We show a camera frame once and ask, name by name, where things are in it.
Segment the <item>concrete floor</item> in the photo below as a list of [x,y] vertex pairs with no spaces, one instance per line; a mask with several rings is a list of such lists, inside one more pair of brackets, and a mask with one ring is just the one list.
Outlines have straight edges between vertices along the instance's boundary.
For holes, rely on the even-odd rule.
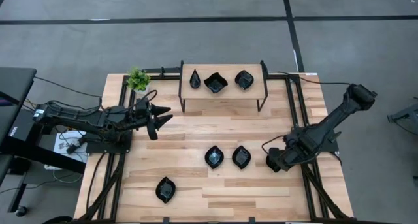
[[[290,0],[293,16],[418,14],[418,0]],[[0,20],[147,18],[187,16],[285,16],[282,0],[5,0]],[[418,137],[387,123],[386,115],[416,103],[418,21],[295,22],[306,72],[322,81],[362,83],[376,104],[346,120],[340,155],[355,216],[361,220],[416,223]],[[192,24],[0,25],[0,66],[34,67],[38,76],[100,94],[108,73],[131,66],[158,68],[186,63],[256,63],[295,72],[287,22]],[[343,87],[323,86],[332,110]],[[94,106],[95,99],[35,81],[29,94]],[[1,190],[14,187],[9,176]],[[45,186],[25,192],[33,210],[17,219],[6,213],[11,193],[1,195],[0,223],[40,223],[74,212],[78,190]]]

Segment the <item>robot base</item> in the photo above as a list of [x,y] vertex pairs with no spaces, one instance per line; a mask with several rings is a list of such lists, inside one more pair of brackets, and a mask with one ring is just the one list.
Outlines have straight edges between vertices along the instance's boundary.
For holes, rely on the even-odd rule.
[[132,131],[123,134],[119,142],[98,142],[100,137],[87,133],[86,153],[128,153],[131,149]]

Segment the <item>black dish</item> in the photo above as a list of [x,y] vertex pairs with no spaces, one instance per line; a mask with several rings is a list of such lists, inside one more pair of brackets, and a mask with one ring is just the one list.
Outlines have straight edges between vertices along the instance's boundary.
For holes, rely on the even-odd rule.
[[222,163],[223,153],[217,146],[213,146],[204,155],[204,160],[212,169],[215,169]]
[[168,203],[176,192],[176,185],[169,178],[164,177],[157,185],[155,194],[165,204]]
[[224,79],[218,72],[205,79],[204,84],[212,91],[212,93],[219,93],[225,86],[228,86],[228,81]]
[[243,146],[239,146],[233,153],[233,162],[236,166],[243,169],[251,161],[251,154]]
[[201,85],[201,78],[197,74],[196,69],[193,71],[193,74],[191,74],[189,82],[192,88],[198,88]]
[[246,90],[254,83],[254,77],[246,70],[243,70],[235,76],[235,83],[243,90]]

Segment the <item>cable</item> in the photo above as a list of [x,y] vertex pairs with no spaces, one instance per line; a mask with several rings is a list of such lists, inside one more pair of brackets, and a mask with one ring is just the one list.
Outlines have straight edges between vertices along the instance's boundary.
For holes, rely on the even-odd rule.
[[[81,157],[81,155],[79,155],[78,153],[81,153],[81,152],[75,152],[75,154],[77,154],[78,156],[79,156],[79,158],[81,159],[81,162],[84,162],[83,161],[83,158]],[[52,171],[52,176],[57,180],[57,181],[59,181],[59,182],[62,182],[62,183],[66,183],[66,184],[71,184],[71,183],[75,183],[75,182],[78,182],[82,177],[83,177],[83,174],[80,174],[80,176],[76,179],[76,180],[74,180],[74,181],[63,181],[63,180],[61,180],[61,178],[57,178],[56,176],[55,176],[55,170],[53,170]]]
[[[282,73],[282,74],[287,74],[289,76],[293,76],[293,74],[290,74],[288,72],[283,72],[283,71],[274,71],[274,73]],[[312,81],[312,80],[307,80],[305,78],[302,78],[299,76],[300,79],[305,80],[306,82],[311,82],[314,84],[341,84],[341,85],[350,85],[350,83],[346,83],[346,82],[316,82],[316,81]]]
[[77,113],[77,116],[90,116],[90,115],[98,112],[100,108],[103,109],[102,99],[101,98],[99,98],[99,105],[98,106],[94,106],[94,107],[90,107],[90,108],[82,108],[81,106],[75,106],[75,105],[71,105],[71,104],[66,104],[66,103],[62,103],[62,102],[57,101],[57,100],[51,100],[51,101],[48,101],[46,103],[53,111],[62,113],[61,109],[60,108],[56,108],[56,106],[54,106],[52,103],[54,103],[58,107],[60,107],[60,106],[57,103],[62,104],[64,106],[69,106],[69,107],[73,107],[73,108],[79,108],[79,109],[82,109],[82,110],[85,111],[85,112],[82,112],[82,113]]
[[413,131],[410,131],[409,129],[407,129],[404,126],[400,125],[397,121],[394,121],[393,123],[395,123],[397,126],[399,126],[399,128],[401,128],[401,129],[403,129],[403,130],[405,130],[405,131],[407,131],[407,132],[409,132],[409,133],[411,133],[411,134],[413,134],[415,136],[418,136],[417,133],[414,133]]
[[[72,176],[73,174],[74,174],[74,173],[69,174],[69,175],[66,175],[66,176],[62,176],[62,177],[60,177],[59,179],[67,178],[67,177],[69,177],[69,176]],[[26,189],[36,189],[36,188],[38,188],[38,187],[40,187],[40,186],[42,186],[42,185],[44,185],[44,184],[48,184],[48,183],[52,183],[52,182],[56,182],[56,181],[57,181],[57,179],[55,179],[55,180],[53,180],[53,181],[43,182],[43,183],[41,183],[41,184],[39,184],[39,185],[36,185],[36,186],[34,186],[34,187],[26,187]],[[4,191],[0,192],[0,195],[1,195],[1,194],[3,194],[3,193],[5,193],[5,192],[7,192],[7,191],[12,191],[12,190],[19,189],[19,188],[20,188],[20,187],[15,187],[15,188],[10,188],[10,189],[4,190]]]
[[54,126],[54,128],[55,128],[55,130],[56,130],[57,132],[59,132],[59,136],[58,136],[58,138],[59,138],[59,139],[61,139],[61,140],[64,140],[64,141],[65,141],[68,145],[70,145],[70,144],[68,143],[67,139],[79,139],[79,138],[76,138],[76,137],[65,138],[65,137],[63,136],[63,133],[65,133],[65,131],[64,131],[64,132],[61,132],[60,130],[58,130],[57,126]]
[[36,109],[37,107],[36,103],[32,103],[29,99],[25,99],[25,102],[29,103],[33,107],[33,109]]
[[32,108],[30,108],[30,107],[28,107],[24,104],[22,105],[22,107],[25,107],[26,109],[30,110],[32,113],[35,113],[35,110],[33,110]]
[[132,109],[132,108],[134,108],[134,107],[136,107],[142,100],[144,100],[149,94],[151,94],[151,93],[155,93],[154,94],[154,96],[152,96],[152,98],[151,99],[149,99],[149,101],[152,101],[156,96],[157,96],[157,94],[158,94],[158,91],[157,90],[152,90],[152,91],[150,91],[149,93],[147,93],[147,94],[145,94],[143,97],[141,97],[141,99],[139,99],[139,101],[137,101],[137,103],[136,104],[134,104],[134,105],[132,105],[132,106],[130,106],[130,107],[128,107],[128,108],[125,108],[125,109],[123,109],[123,110],[120,110],[120,111],[117,111],[117,112],[109,112],[109,114],[119,114],[119,113],[122,113],[122,112],[125,112],[125,111],[128,111],[128,110],[130,110],[130,109]]
[[99,158],[99,160],[98,160],[98,162],[96,164],[96,167],[94,168],[93,176],[91,176],[90,187],[89,187],[89,191],[87,192],[86,212],[88,212],[88,210],[89,210],[90,193],[91,193],[91,188],[93,187],[94,177],[96,176],[97,168],[99,168],[99,164],[102,161],[102,159],[103,159],[104,156],[105,156],[105,153],[103,153],[100,156],[100,158]]
[[43,81],[48,82],[48,83],[51,83],[51,84],[55,84],[56,86],[59,86],[61,88],[65,88],[65,89],[70,90],[70,91],[73,91],[75,93],[79,93],[79,94],[86,95],[86,96],[90,96],[90,97],[101,97],[101,96],[98,96],[98,95],[92,95],[92,94],[89,94],[89,93],[83,93],[81,91],[77,91],[77,90],[74,90],[74,89],[71,89],[71,88],[62,86],[61,84],[57,84],[57,83],[55,83],[55,82],[53,82],[51,80],[45,80],[44,78],[41,78],[41,77],[38,77],[38,76],[35,76],[35,78],[37,78],[38,80],[43,80]]
[[272,141],[276,140],[277,138],[281,138],[281,137],[284,137],[284,136],[285,136],[285,135],[280,135],[280,136],[277,136],[277,137],[275,137],[275,138],[273,138],[273,139],[269,140],[268,142],[263,143],[263,145],[261,145],[261,149],[263,149],[263,151],[264,151],[264,152],[266,152],[266,154],[268,155],[268,152],[267,152],[267,151],[266,151],[266,149],[264,148],[264,145],[265,145],[265,144],[269,144],[270,142],[272,142]]

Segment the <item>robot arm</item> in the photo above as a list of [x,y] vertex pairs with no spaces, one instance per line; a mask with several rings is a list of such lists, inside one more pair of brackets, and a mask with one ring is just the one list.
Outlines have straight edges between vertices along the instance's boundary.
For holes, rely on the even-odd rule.
[[286,143],[284,150],[270,148],[267,163],[275,172],[280,169],[288,171],[293,165],[314,159],[321,147],[326,143],[333,143],[340,133],[333,129],[343,122],[349,115],[359,110],[368,110],[377,94],[362,85],[351,84],[344,93],[342,104],[333,110],[325,119],[315,125],[293,129],[283,137]]
[[147,98],[142,101],[137,99],[134,107],[112,106],[105,111],[77,110],[50,101],[37,106],[33,120],[41,125],[63,125],[85,131],[99,136],[105,142],[117,142],[124,132],[146,126],[150,139],[157,140],[156,130],[172,115],[158,116],[170,110],[169,107],[153,105]]

